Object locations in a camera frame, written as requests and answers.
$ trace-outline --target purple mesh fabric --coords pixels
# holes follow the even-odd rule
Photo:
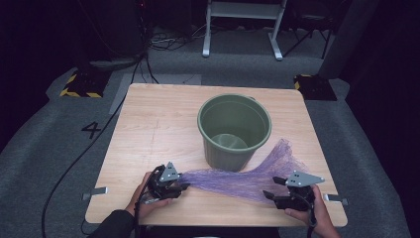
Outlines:
[[[308,172],[307,167],[292,155],[290,143],[281,139],[265,160],[255,169],[234,173],[209,169],[183,173],[179,182],[191,186],[239,198],[272,204],[263,195],[263,190],[275,195],[288,195],[286,186],[276,184],[273,177],[288,178],[293,171]]]

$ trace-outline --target person's hand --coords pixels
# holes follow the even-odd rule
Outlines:
[[[314,232],[324,238],[341,237],[334,227],[333,222],[331,222],[330,214],[328,213],[327,207],[322,199],[321,191],[319,190],[318,185],[313,185],[312,189],[315,194],[314,211],[317,220]],[[286,208],[284,209],[284,212],[291,217],[305,222],[306,225],[309,225],[309,214],[307,211],[297,211]]]
[[[146,185],[146,181],[148,180],[148,177],[151,175],[151,172],[147,172],[145,174],[145,176],[143,177],[143,181],[140,185],[137,186],[136,191],[134,192],[130,203],[127,205],[126,207],[126,211],[130,212],[130,214],[132,214],[133,216],[135,213],[135,207],[136,207],[136,202],[137,199],[139,198],[140,192],[142,191],[143,187]],[[172,199],[165,199],[165,200],[159,200],[156,201],[154,203],[151,204],[141,204],[140,205],[140,218],[144,218],[147,215],[149,215],[150,213],[152,213],[152,211],[154,211],[156,208],[159,207],[163,207],[166,206],[168,204],[170,204],[172,202]]]

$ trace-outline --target robotic hand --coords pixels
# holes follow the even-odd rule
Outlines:
[[[275,183],[286,185],[289,189],[289,196],[275,196],[273,193],[264,190],[265,197],[273,200],[277,209],[292,208],[299,211],[308,211],[310,227],[315,227],[315,195],[310,185],[323,182],[324,179],[297,171],[294,171],[288,179],[279,177],[272,179]]]
[[[141,201],[148,204],[167,198],[178,198],[189,187],[189,183],[177,183],[180,176],[171,162],[166,167],[164,165],[156,167],[147,183],[148,193]]]

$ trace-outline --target gray floor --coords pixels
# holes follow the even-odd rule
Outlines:
[[[278,42],[284,51],[295,38],[281,32]],[[317,34],[283,61],[274,59],[266,31],[219,32],[213,35],[208,59],[201,56],[202,44],[200,38],[176,51],[150,50],[153,73],[200,75],[203,85],[293,88],[295,74],[314,74],[322,64],[323,41]],[[145,63],[141,68],[149,73]],[[103,98],[59,97],[73,69],[53,82],[47,91],[50,102],[0,155],[0,237],[41,236],[42,210],[53,185],[92,141],[81,128],[94,121],[103,128],[125,74],[133,69],[114,71]],[[349,223],[340,233],[410,237],[398,194],[345,102],[349,86],[341,79],[330,81],[338,101],[306,101],[306,105],[337,189],[350,202],[345,207]],[[81,194],[96,183],[117,120],[118,116],[56,190],[47,212],[48,237],[84,236],[80,225],[88,202],[80,199]],[[85,224],[84,230],[95,227]],[[304,227],[279,232],[281,237],[306,236]]]

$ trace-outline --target wooden table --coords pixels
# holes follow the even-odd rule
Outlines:
[[[272,131],[244,171],[258,166],[279,139],[292,143],[293,156],[310,174],[324,178],[324,193],[337,194],[302,95],[297,90],[246,87],[132,84],[96,187],[108,193],[94,195],[86,220],[100,223],[114,209],[125,208],[145,172],[173,162],[179,173],[208,169],[203,141],[197,128],[197,113],[210,97],[241,93],[255,98],[268,111]],[[326,201],[335,226],[345,226],[343,205]],[[154,211],[143,224],[215,226],[301,226],[273,205],[189,187],[165,208]]]

